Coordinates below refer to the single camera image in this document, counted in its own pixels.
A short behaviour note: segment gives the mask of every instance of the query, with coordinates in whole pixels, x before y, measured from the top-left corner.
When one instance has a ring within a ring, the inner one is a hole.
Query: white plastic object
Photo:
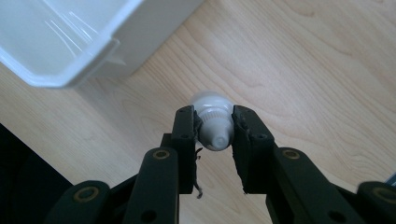
[[[130,75],[203,0],[4,0],[0,62],[36,87]]]
[[[227,148],[233,140],[233,103],[215,91],[201,91],[191,98],[191,104],[203,121],[202,145],[213,151]]]

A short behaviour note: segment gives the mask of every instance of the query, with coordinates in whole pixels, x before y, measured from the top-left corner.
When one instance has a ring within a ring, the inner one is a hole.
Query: wood grain surface
[[[129,77],[44,90],[0,65],[0,121],[72,183],[113,187],[177,109],[214,90],[355,191],[396,171],[395,11],[390,0],[207,0]],[[230,149],[201,155],[204,197],[181,196],[180,223],[271,222],[265,197],[243,194]]]

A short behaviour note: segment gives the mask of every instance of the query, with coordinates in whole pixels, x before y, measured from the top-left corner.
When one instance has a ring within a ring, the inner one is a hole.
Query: light wooden surface
[[[0,120],[72,183],[113,187],[210,89],[355,190],[396,171],[395,11],[389,0],[207,0],[130,77],[42,90],[1,65]],[[182,195],[181,223],[270,222],[265,197],[243,194],[230,149],[203,151],[198,167],[205,194]]]

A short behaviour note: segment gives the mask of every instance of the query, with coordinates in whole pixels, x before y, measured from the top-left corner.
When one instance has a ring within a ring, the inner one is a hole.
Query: white bottle cap
[[[233,139],[233,103],[215,91],[201,91],[191,98],[191,104],[203,121],[202,145],[213,151],[227,148]]]

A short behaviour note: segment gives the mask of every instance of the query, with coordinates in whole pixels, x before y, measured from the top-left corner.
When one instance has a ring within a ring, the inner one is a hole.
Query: white plastic bin
[[[0,61],[35,87],[132,74],[203,0],[4,0]]]

